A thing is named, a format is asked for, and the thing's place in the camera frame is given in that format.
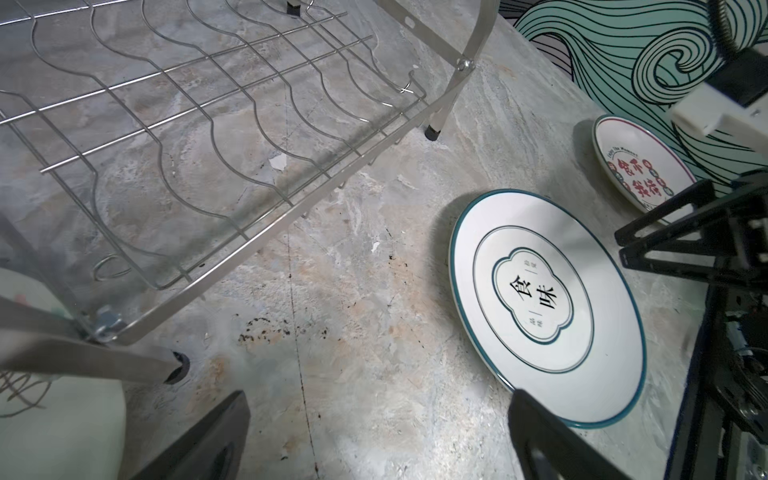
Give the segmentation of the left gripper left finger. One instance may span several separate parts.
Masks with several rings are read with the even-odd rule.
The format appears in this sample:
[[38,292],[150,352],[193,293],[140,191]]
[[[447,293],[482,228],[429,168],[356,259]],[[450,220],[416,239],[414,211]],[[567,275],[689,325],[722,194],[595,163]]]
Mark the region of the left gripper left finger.
[[250,418],[245,393],[232,392],[133,479],[235,479]]

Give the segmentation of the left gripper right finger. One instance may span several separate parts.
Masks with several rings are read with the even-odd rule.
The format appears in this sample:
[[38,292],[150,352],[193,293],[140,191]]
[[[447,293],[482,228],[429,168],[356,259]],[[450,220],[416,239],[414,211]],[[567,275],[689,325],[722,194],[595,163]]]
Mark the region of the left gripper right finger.
[[512,393],[508,426],[525,479],[627,477],[522,389]]

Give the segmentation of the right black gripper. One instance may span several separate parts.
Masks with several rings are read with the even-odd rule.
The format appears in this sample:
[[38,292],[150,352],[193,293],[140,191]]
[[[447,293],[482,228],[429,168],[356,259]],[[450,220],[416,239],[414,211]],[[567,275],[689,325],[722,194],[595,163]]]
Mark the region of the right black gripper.
[[701,180],[615,233],[624,267],[707,284],[665,478],[767,476],[767,171]]

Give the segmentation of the white plate cloud emblem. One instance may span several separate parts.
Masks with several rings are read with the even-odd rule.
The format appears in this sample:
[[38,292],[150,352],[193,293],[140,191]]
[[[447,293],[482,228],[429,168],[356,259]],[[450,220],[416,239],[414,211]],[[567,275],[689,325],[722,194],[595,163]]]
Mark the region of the white plate cloud emblem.
[[484,193],[453,227],[448,267],[461,323],[507,389],[585,429],[637,404],[647,372],[637,304],[608,250],[568,210],[523,190]]

